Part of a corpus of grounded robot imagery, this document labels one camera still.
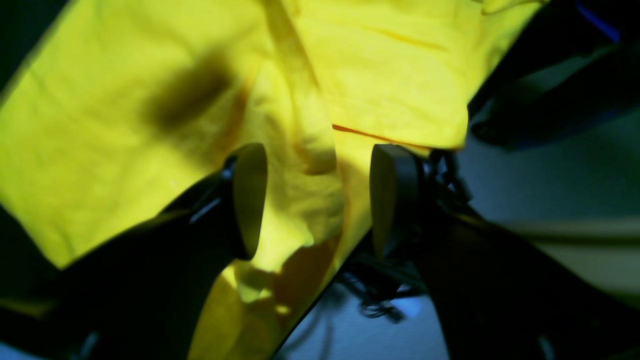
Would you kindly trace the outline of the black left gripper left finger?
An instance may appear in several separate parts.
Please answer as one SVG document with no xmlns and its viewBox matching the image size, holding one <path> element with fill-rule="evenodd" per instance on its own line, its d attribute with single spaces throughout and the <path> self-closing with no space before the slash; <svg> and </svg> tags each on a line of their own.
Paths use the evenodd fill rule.
<svg viewBox="0 0 640 360">
<path fill-rule="evenodd" d="M 185 360 L 215 280 L 258 249 L 265 146 L 1 306 L 1 341 L 48 360 Z"/>
</svg>

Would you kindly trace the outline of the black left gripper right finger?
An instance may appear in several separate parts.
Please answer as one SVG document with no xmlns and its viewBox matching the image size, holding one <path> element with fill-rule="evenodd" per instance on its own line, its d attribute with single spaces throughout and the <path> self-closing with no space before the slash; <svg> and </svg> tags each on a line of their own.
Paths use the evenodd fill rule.
<svg viewBox="0 0 640 360">
<path fill-rule="evenodd" d="M 637 360 L 639 311 L 482 218 L 452 152 L 377 144 L 369 171 L 380 257 L 409 260 L 451 360 Z"/>
</svg>

